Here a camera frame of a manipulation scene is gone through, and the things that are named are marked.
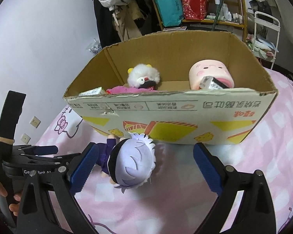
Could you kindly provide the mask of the left hand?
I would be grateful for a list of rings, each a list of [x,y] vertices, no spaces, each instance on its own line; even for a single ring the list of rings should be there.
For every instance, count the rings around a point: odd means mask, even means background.
[[[0,182],[0,195],[2,197],[6,197],[8,195],[7,190],[4,188],[4,186]],[[19,205],[21,202],[22,192],[15,193],[13,196],[16,203],[12,203],[9,205],[9,210],[13,213],[14,216],[18,216],[19,212]]]

